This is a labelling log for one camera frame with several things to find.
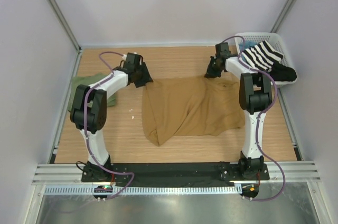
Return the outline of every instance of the green cloth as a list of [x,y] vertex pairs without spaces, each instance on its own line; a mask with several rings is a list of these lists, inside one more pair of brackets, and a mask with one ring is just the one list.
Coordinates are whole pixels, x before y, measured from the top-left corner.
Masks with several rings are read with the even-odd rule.
[[[95,82],[102,80],[106,76],[107,75],[104,75],[103,73],[98,73],[96,75],[87,76],[87,77],[78,77],[78,76],[73,77],[72,83],[71,83],[72,84],[71,93],[70,93],[70,98],[69,98],[68,107],[67,107],[68,111],[70,112],[72,109],[75,91],[78,85],[90,85],[90,84],[93,84]],[[107,107],[114,106],[115,104],[116,104],[116,93],[108,98]]]

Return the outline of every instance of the wooden table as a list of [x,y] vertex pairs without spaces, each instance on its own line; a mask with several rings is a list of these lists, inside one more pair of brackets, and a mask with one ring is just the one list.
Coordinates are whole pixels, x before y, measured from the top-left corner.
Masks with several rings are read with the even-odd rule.
[[[79,76],[98,72],[109,73],[98,54],[112,50],[126,54],[137,52],[144,57],[152,78],[179,78],[205,74],[214,46],[85,49],[79,67]],[[118,66],[120,56],[105,54],[112,66]],[[230,73],[226,78],[234,79]],[[107,109],[104,126],[106,148],[112,162],[218,162],[237,161],[243,147],[245,130],[231,129],[219,136],[173,137],[158,147],[146,139],[142,128],[142,88],[130,85],[117,94],[117,105]],[[296,160],[283,112],[277,101],[268,112],[264,123],[263,149],[278,161]],[[56,163],[87,161],[85,142],[69,114],[61,135]]]

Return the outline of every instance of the reflective floor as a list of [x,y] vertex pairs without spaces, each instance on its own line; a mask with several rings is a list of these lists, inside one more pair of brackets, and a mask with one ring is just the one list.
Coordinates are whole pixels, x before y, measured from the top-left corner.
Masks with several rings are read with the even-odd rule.
[[[258,198],[275,195],[281,184],[262,184]],[[288,183],[277,199],[250,202],[236,194],[118,197],[44,196],[39,224],[218,224],[319,223],[306,183]]]

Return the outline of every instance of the white wall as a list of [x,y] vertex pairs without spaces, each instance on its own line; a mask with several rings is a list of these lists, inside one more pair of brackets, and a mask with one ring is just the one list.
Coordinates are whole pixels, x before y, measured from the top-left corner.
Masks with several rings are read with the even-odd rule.
[[338,220],[337,17],[338,0],[297,0],[279,34],[299,76],[283,94],[303,155],[315,161]]
[[270,31],[286,0],[57,0],[81,45],[216,42]]
[[52,147],[75,49],[46,0],[0,0],[0,222],[22,223]]

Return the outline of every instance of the brown cloth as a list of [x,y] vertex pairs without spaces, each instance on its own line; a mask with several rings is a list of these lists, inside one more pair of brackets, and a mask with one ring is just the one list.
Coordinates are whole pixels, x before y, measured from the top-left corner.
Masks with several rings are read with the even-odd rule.
[[161,146],[172,136],[217,136],[242,127],[239,84],[203,76],[161,79],[143,90],[142,123],[148,140]]

